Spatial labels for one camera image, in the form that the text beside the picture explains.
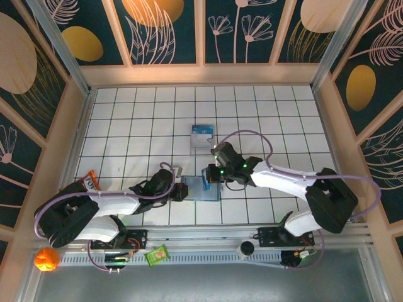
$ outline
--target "leaf illustration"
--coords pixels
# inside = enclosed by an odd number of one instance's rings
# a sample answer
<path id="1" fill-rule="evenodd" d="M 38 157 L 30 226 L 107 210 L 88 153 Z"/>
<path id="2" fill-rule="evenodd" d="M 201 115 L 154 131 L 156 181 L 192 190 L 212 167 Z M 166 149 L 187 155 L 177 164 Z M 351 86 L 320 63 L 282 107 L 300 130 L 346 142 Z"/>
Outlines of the leaf illustration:
<path id="1" fill-rule="evenodd" d="M 363 52 L 356 53 L 348 59 L 368 53 L 371 63 L 374 65 L 393 66 L 403 54 L 403 31 L 390 33 L 388 31 L 379 34 L 372 42 L 371 48 Z"/>
<path id="2" fill-rule="evenodd" d="M 56 24 L 66 25 L 80 8 L 78 0 L 43 0 Z"/>
<path id="3" fill-rule="evenodd" d="M 403 30 L 403 0 L 390 0 L 381 21 L 389 33 Z"/>
<path id="4" fill-rule="evenodd" d="M 172 21 L 155 1 L 154 6 L 155 11 L 145 0 L 140 0 L 139 4 L 128 1 L 130 13 L 137 20 L 133 23 L 126 17 L 132 32 L 130 56 L 134 64 L 162 64 L 167 60 L 170 64 L 173 60 L 176 39 Z"/>

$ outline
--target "green snack bag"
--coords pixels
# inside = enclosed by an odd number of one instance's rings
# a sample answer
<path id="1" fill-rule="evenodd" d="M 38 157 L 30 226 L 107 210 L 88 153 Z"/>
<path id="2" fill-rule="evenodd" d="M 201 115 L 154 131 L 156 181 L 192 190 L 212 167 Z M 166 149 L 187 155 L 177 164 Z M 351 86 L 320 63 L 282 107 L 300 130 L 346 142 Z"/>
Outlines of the green snack bag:
<path id="1" fill-rule="evenodd" d="M 150 267 L 153 267 L 158 262 L 163 261 L 164 259 L 169 259 L 168 251 L 166 250 L 166 246 L 162 245 L 159 248 L 153 250 L 152 252 L 146 253 L 145 258 L 149 263 Z"/>

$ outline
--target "flower illustration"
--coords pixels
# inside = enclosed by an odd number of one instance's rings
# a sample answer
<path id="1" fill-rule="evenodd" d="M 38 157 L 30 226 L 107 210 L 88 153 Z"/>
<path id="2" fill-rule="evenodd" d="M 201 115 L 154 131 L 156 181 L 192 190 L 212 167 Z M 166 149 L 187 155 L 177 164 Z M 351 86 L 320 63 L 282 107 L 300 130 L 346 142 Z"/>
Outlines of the flower illustration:
<path id="1" fill-rule="evenodd" d="M 16 163 L 14 163 L 12 161 L 13 151 L 14 151 L 16 141 L 17 141 L 17 130 L 15 130 L 13 127 L 9 127 L 8 134 L 7 134 L 6 128 L 3 125 L 0 125 L 0 163 L 12 164 L 25 172 L 33 174 L 33 172 L 31 172 L 25 168 L 22 168 L 20 165 L 17 165 Z M 28 186 L 26 184 L 22 184 L 18 181 L 15 181 L 14 179 L 8 178 L 7 176 L 4 176 L 2 174 L 0 174 L 0 178 L 4 179 L 5 181 L 8 181 L 12 184 L 15 184 L 17 186 L 28 189 Z M 21 206 L 15 206 L 12 204 L 2 204 L 2 203 L 0 203 L 0 206 L 5 207 L 5 208 L 20 208 L 21 207 Z"/>
<path id="2" fill-rule="evenodd" d="M 277 0 L 235 0 L 235 4 L 238 6 L 237 14 L 235 18 L 235 30 L 234 30 L 234 63 L 237 62 L 237 32 L 238 32 L 238 21 L 239 21 L 239 11 L 241 8 L 247 6 L 260 6 L 268 5 L 277 2 Z"/>
<path id="3" fill-rule="evenodd" d="M 13 127 L 8 128 L 7 136 L 6 128 L 0 125 L 0 162 L 4 164 L 11 162 L 16 141 L 17 130 Z"/>
<path id="4" fill-rule="evenodd" d="M 242 17 L 242 29 L 244 30 L 246 41 L 245 63 L 247 63 L 249 43 L 273 37 L 273 30 L 269 30 L 271 28 L 270 17 L 271 15 L 267 17 L 256 16 L 252 22 L 251 15 Z"/>
<path id="5" fill-rule="evenodd" d="M 215 40 L 215 51 L 217 52 L 219 63 L 221 63 L 219 46 L 217 44 L 217 36 L 230 33 L 234 30 L 234 28 L 230 26 L 231 22 L 229 21 L 228 16 L 219 16 L 217 17 L 217 19 L 215 18 L 215 16 L 208 17 L 208 24 L 213 31 Z"/>

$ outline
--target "black grid line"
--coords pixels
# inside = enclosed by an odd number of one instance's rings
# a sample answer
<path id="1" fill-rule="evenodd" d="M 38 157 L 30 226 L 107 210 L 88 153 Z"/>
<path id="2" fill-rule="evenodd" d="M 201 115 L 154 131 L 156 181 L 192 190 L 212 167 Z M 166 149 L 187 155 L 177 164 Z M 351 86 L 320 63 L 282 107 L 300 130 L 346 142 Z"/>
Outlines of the black grid line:
<path id="1" fill-rule="evenodd" d="M 292 93 L 294 94 L 294 98 L 296 99 L 294 88 L 292 89 Z M 308 145 L 307 135 L 306 135 L 306 133 L 305 133 L 304 125 L 302 124 L 302 119 L 301 119 L 301 115 L 300 115 L 300 114 L 299 114 L 299 117 L 300 117 L 300 122 L 301 122 L 301 126 L 302 126 L 302 131 L 303 131 L 303 133 L 304 133 L 305 143 L 307 144 L 307 148 L 308 148 L 308 154 L 309 154 L 309 159 L 310 159 L 310 165 L 311 165 L 311 167 L 312 167 L 312 170 L 314 171 L 314 162 L 313 162 L 313 160 L 312 160 L 312 157 L 310 156 L 310 148 L 309 148 L 309 145 Z"/>
<path id="2" fill-rule="evenodd" d="M 136 92 L 135 92 L 135 94 L 134 94 L 134 99 L 136 99 L 136 95 L 137 95 L 137 89 L 136 89 Z M 132 126 L 133 126 L 134 107 L 135 107 L 135 102 L 133 102 L 132 120 L 130 121 L 130 130 L 129 130 L 129 132 L 128 132 L 128 142 L 127 142 L 127 148 L 126 148 L 125 166 L 123 167 L 123 177 L 122 177 L 122 185 L 121 185 L 121 187 L 123 187 L 123 179 L 124 179 L 125 173 L 126 173 L 126 164 L 127 164 L 128 148 L 129 148 L 129 146 L 130 146 L 130 134 L 131 134 L 131 132 L 132 132 Z"/>
<path id="3" fill-rule="evenodd" d="M 239 129 L 237 94 L 236 94 L 236 91 L 235 91 L 235 87 L 234 87 L 234 96 L 235 96 L 235 110 L 236 110 L 236 113 L 237 113 L 237 126 L 238 126 L 238 130 L 244 130 L 244 129 Z M 239 139 L 239 151 L 240 151 L 240 153 L 242 154 L 242 142 L 241 142 L 241 136 L 240 136 L 240 135 L 238 135 L 238 139 Z M 247 210 L 247 201 L 246 201 L 246 190 L 244 189 L 243 192 L 244 192 L 245 205 L 246 205 L 246 217 L 247 217 L 247 222 L 249 223 L 249 213 L 248 213 L 248 210 Z"/>
<path id="4" fill-rule="evenodd" d="M 115 98 L 114 98 L 114 101 L 116 101 L 116 95 L 118 94 L 118 90 L 116 89 L 116 93 L 115 93 Z M 113 106 L 112 106 L 112 113 L 111 113 L 111 118 L 110 118 L 110 120 L 109 120 L 109 127 L 108 127 L 108 134 L 107 134 L 107 137 L 108 137 L 108 135 L 109 135 L 109 131 L 111 130 L 111 122 L 112 122 L 112 116 L 113 116 L 113 110 L 115 109 L 115 102 L 113 103 Z M 102 168 L 103 168 L 103 162 L 104 162 L 104 160 L 105 160 L 105 152 L 106 152 L 106 146 L 108 145 L 108 139 L 106 139 L 106 142 L 105 142 L 105 148 L 104 148 L 104 150 L 103 150 L 103 156 L 102 156 L 102 161 L 101 161 L 101 168 L 99 169 L 99 176 L 101 176 L 101 174 L 102 174 Z"/>
<path id="5" fill-rule="evenodd" d="M 216 95 L 216 93 L 215 93 L 215 86 L 214 86 L 214 105 L 215 105 L 215 115 L 216 115 L 216 117 L 215 117 L 215 131 L 214 131 L 214 134 L 215 134 L 215 136 L 216 136 L 216 139 L 217 139 L 217 145 L 220 143 L 219 142 L 219 121 L 218 121 L 218 119 L 217 119 L 217 95 Z M 221 194 L 220 194 L 220 212 L 221 212 L 221 224 L 223 223 L 223 220 L 222 220 L 222 198 L 221 198 Z"/>

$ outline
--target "grid tile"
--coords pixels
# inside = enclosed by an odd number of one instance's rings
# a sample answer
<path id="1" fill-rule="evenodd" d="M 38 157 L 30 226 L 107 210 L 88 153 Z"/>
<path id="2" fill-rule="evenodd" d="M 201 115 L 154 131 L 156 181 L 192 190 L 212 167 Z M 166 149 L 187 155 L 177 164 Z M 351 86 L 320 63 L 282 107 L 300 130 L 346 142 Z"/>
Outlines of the grid tile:
<path id="1" fill-rule="evenodd" d="M 99 172 L 101 172 L 102 157 L 81 157 L 78 169 L 77 177 L 84 177 L 89 171 L 94 170 L 95 175 L 99 177 Z"/>
<path id="2" fill-rule="evenodd" d="M 132 120 L 111 120 L 109 137 L 128 137 Z"/>
<path id="3" fill-rule="evenodd" d="M 92 120 L 107 120 L 112 116 L 113 104 L 95 104 L 93 113 L 91 115 Z"/>
<path id="4" fill-rule="evenodd" d="M 119 88 L 115 103 L 134 103 L 137 88 Z"/>
<path id="5" fill-rule="evenodd" d="M 274 223 L 273 207 L 270 198 L 248 199 L 247 213 L 249 223 Z"/>
<path id="6" fill-rule="evenodd" d="M 133 118 L 152 118 L 154 103 L 135 103 Z"/>
<path id="7" fill-rule="evenodd" d="M 154 118 L 173 118 L 174 103 L 156 103 L 154 106 Z"/>
<path id="8" fill-rule="evenodd" d="M 172 118 L 159 118 L 152 122 L 152 135 L 172 135 L 174 133 L 174 120 Z"/>
<path id="9" fill-rule="evenodd" d="M 290 86 L 274 86 L 276 100 L 292 100 L 294 98 L 294 92 Z"/>
<path id="10" fill-rule="evenodd" d="M 329 152 L 325 134 L 306 134 L 309 152 Z"/>
<path id="11" fill-rule="evenodd" d="M 276 103 L 280 116 L 298 116 L 298 108 L 295 101 L 278 101 Z"/>
<path id="12" fill-rule="evenodd" d="M 235 101 L 220 101 L 215 103 L 218 118 L 228 118 L 237 116 L 237 108 Z"/>
<path id="13" fill-rule="evenodd" d="M 233 86 L 218 86 L 215 88 L 216 101 L 235 101 Z"/>
<path id="14" fill-rule="evenodd" d="M 128 156 L 125 164 L 125 177 L 147 177 L 148 156 Z"/>
<path id="15" fill-rule="evenodd" d="M 247 223 L 245 199 L 223 199 L 222 223 Z"/>
<path id="16" fill-rule="evenodd" d="M 235 97 L 237 101 L 254 101 L 254 90 L 252 86 L 235 86 Z"/>
<path id="17" fill-rule="evenodd" d="M 195 202 L 194 201 L 181 201 L 171 202 L 171 209 L 169 212 L 170 225 L 194 225 L 195 224 Z"/>
<path id="18" fill-rule="evenodd" d="M 196 87 L 196 101 L 215 101 L 214 87 Z"/>
<path id="19" fill-rule="evenodd" d="M 95 103 L 115 102 L 116 88 L 101 88 L 96 94 Z"/>
<path id="20" fill-rule="evenodd" d="M 168 225 L 169 205 L 162 208 L 155 208 L 144 213 L 143 225 Z"/>
<path id="21" fill-rule="evenodd" d="M 201 175 L 215 160 L 208 149 L 190 154 L 194 124 L 213 124 L 220 141 L 241 130 L 262 132 L 273 145 L 272 164 L 303 171 L 334 168 L 309 86 L 141 87 L 100 89 L 82 146 L 76 177 L 91 169 L 104 190 L 120 190 L 150 178 L 161 162 Z M 269 147 L 242 133 L 228 139 L 245 158 L 264 158 Z M 170 203 L 146 215 L 124 216 L 126 225 L 192 225 L 279 222 L 305 201 L 264 187 L 233 182 L 220 202 Z"/>
<path id="22" fill-rule="evenodd" d="M 120 191 L 122 189 L 122 178 L 100 178 L 98 185 L 103 191 Z"/>
<path id="23" fill-rule="evenodd" d="M 137 88 L 135 102 L 154 102 L 156 98 L 156 89 L 154 87 Z"/>
<path id="24" fill-rule="evenodd" d="M 259 116 L 278 116 L 276 102 L 258 101 Z"/>
<path id="25" fill-rule="evenodd" d="M 115 104 L 112 118 L 132 118 L 134 103 Z"/>
<path id="26" fill-rule="evenodd" d="M 175 87 L 158 87 L 156 93 L 156 102 L 175 101 Z"/>
<path id="27" fill-rule="evenodd" d="M 209 118 L 215 116 L 214 102 L 196 102 L 196 117 Z"/>
<path id="28" fill-rule="evenodd" d="M 196 224 L 221 224 L 221 202 L 196 201 Z"/>
<path id="29" fill-rule="evenodd" d="M 315 101 L 297 101 L 300 116 L 319 116 Z"/>
<path id="30" fill-rule="evenodd" d="M 151 137 L 150 155 L 172 154 L 172 137 Z"/>
<path id="31" fill-rule="evenodd" d="M 91 120 L 88 126 L 87 137 L 108 136 L 110 123 L 110 120 Z"/>
<path id="32" fill-rule="evenodd" d="M 105 156 L 102 161 L 100 177 L 123 177 L 126 157 Z"/>
<path id="33" fill-rule="evenodd" d="M 104 156 L 126 156 L 128 137 L 109 137 Z"/>
<path id="34" fill-rule="evenodd" d="M 130 129 L 131 137 L 148 137 L 151 136 L 152 119 L 132 120 L 132 127 Z"/>
<path id="35" fill-rule="evenodd" d="M 248 101 L 237 101 L 238 116 L 257 116 L 256 104 Z"/>
<path id="36" fill-rule="evenodd" d="M 262 134 L 282 134 L 279 118 L 260 118 L 260 130 Z"/>
<path id="37" fill-rule="evenodd" d="M 175 104 L 175 118 L 194 118 L 195 117 L 195 103 L 182 102 Z"/>
<path id="38" fill-rule="evenodd" d="M 274 101 L 276 99 L 271 86 L 255 86 L 254 94 L 257 101 Z"/>
<path id="39" fill-rule="evenodd" d="M 301 119 L 299 117 L 281 117 L 281 128 L 284 134 L 303 133 Z"/>
<path id="40" fill-rule="evenodd" d="M 103 156 L 106 137 L 88 137 L 84 142 L 81 156 Z"/>
<path id="41" fill-rule="evenodd" d="M 295 99 L 314 99 L 312 90 L 309 85 L 306 86 L 293 86 Z"/>
<path id="42" fill-rule="evenodd" d="M 175 118 L 174 135 L 190 135 L 191 126 L 195 124 L 194 118 Z"/>
<path id="43" fill-rule="evenodd" d="M 321 119 L 316 116 L 301 117 L 302 126 L 305 133 L 324 133 Z"/>
<path id="44" fill-rule="evenodd" d="M 148 155 L 150 150 L 150 141 L 150 137 L 130 137 L 127 155 Z"/>
<path id="45" fill-rule="evenodd" d="M 195 101 L 195 88 L 194 87 L 177 87 L 176 102 L 194 102 Z"/>

